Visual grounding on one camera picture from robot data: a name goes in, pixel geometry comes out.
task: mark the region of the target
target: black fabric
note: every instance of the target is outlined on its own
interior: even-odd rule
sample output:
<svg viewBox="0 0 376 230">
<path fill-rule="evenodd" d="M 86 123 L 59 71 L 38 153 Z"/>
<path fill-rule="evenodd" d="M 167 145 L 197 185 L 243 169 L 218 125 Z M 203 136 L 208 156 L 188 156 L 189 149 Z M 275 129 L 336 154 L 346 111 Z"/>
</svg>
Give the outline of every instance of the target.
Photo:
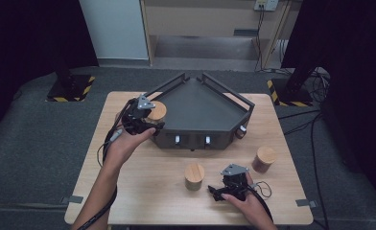
<svg viewBox="0 0 376 230">
<path fill-rule="evenodd" d="M 97 65 L 79 1 L 0 0 L 0 121 L 24 82 Z"/>
<path fill-rule="evenodd" d="M 282 67 L 305 75 L 318 66 L 331 76 L 325 102 L 344 133 L 338 141 L 351 149 L 376 188 L 376 1 L 303 2 Z"/>
</svg>

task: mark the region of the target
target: forearm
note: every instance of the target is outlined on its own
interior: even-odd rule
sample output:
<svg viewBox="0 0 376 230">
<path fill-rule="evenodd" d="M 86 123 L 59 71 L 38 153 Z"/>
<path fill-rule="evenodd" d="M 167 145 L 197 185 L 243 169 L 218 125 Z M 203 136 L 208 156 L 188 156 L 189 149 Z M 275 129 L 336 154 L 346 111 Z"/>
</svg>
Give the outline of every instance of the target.
<svg viewBox="0 0 376 230">
<path fill-rule="evenodd" d="M 110 201 L 115 191 L 120 167 L 104 164 L 99 171 L 98 177 L 91 192 L 83 205 L 72 229 L 78 229 L 95 216 Z M 109 211 L 99 218 L 89 229 L 105 229 L 107 226 Z"/>
</svg>

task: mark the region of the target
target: wall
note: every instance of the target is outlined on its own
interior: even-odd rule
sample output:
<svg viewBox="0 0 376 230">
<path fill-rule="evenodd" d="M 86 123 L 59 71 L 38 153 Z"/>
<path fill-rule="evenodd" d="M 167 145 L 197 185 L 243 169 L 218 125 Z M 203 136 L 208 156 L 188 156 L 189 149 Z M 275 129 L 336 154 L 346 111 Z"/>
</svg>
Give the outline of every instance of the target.
<svg viewBox="0 0 376 230">
<path fill-rule="evenodd" d="M 81 0 L 97 58 L 149 59 L 138 0 Z"/>
</svg>

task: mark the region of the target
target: wooden table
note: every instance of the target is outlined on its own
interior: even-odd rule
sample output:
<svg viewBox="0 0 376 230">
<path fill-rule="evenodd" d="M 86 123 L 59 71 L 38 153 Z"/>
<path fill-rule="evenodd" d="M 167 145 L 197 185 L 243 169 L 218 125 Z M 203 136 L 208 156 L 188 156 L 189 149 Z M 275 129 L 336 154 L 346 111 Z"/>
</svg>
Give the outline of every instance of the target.
<svg viewBox="0 0 376 230">
<path fill-rule="evenodd" d="M 140 94 L 111 92 L 107 96 L 73 193 L 83 196 L 83 202 L 69 204 L 67 223 L 75 221 L 98 175 L 96 152 L 113 125 L 115 114 L 128 99 Z M 266 202 L 275 224 L 312 223 L 309 206 L 298 207 L 295 202 L 306 197 L 270 96 L 243 96 L 255 103 L 247 135 L 234 140 L 227 149 L 159 149 L 151 140 L 140 145 L 120 171 L 109 224 L 248 225 L 235 207 L 225 201 L 216 202 L 207 190 L 207 185 L 223 187 L 220 172 L 230 163 L 250 168 L 254 182 L 266 181 L 270 185 L 272 196 Z M 278 153 L 277 161 L 264 174 L 251 168 L 256 151 L 262 146 L 272 147 Z M 205 177 L 198 191 L 189 191 L 185 188 L 184 170 L 194 162 L 203 165 Z"/>
</svg>

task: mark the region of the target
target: hazard tape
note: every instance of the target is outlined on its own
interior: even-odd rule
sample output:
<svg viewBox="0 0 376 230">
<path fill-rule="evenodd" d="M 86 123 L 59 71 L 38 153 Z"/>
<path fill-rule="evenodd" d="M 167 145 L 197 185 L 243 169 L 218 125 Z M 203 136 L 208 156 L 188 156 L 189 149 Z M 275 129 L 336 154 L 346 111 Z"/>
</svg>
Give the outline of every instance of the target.
<svg viewBox="0 0 376 230">
<path fill-rule="evenodd" d="M 90 90 L 94 80 L 95 80 L 95 77 L 90 77 L 87 85 L 85 86 L 85 89 L 83 90 L 82 95 L 78 98 L 54 97 L 54 98 L 47 98 L 45 101 L 46 102 L 57 102 L 57 103 L 83 102 L 83 100 L 86 98 L 87 93 L 89 93 L 89 90 Z"/>
<path fill-rule="evenodd" d="M 305 106 L 313 106 L 313 103 L 310 102 L 281 102 L 280 99 L 278 98 L 277 92 L 275 91 L 274 85 L 272 84 L 271 80 L 267 81 L 267 85 L 269 86 L 269 90 L 271 93 L 271 98 L 272 102 L 275 105 L 282 105 L 282 106 L 300 106 L 300 107 L 305 107 Z"/>
</svg>

